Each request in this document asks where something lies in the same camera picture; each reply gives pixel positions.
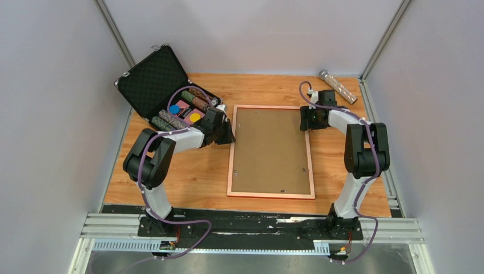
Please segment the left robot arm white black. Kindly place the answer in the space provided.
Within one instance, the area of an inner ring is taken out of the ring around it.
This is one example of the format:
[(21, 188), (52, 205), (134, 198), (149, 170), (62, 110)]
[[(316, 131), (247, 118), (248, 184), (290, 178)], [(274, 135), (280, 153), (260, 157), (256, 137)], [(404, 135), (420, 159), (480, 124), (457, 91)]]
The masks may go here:
[(209, 107), (193, 125), (175, 131), (144, 129), (123, 162), (123, 170), (139, 187), (153, 229), (162, 236), (170, 235), (179, 221), (174, 221), (164, 180), (172, 157), (178, 152), (198, 149), (212, 143), (235, 142), (226, 105)]

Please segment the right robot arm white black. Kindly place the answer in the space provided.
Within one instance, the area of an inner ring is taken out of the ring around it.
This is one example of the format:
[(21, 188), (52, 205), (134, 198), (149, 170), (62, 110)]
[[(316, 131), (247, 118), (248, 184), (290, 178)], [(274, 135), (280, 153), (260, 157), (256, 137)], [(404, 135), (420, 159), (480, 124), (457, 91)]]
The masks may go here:
[(361, 203), (369, 187), (390, 165), (388, 133), (383, 123), (372, 123), (337, 106), (332, 90), (309, 89), (300, 108), (300, 130), (332, 127), (345, 135), (344, 165), (348, 172), (342, 192), (331, 205), (324, 222), (329, 237), (355, 235), (361, 217)]

